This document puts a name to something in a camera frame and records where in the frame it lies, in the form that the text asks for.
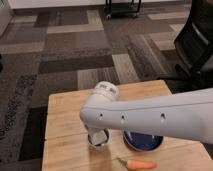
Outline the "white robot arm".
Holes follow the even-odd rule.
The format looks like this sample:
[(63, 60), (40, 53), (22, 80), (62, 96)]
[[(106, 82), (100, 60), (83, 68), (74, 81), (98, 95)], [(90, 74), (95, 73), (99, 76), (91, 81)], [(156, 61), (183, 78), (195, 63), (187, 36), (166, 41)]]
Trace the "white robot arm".
[(80, 109), (88, 131), (115, 129), (213, 144), (213, 88), (119, 101), (116, 85), (102, 81)]

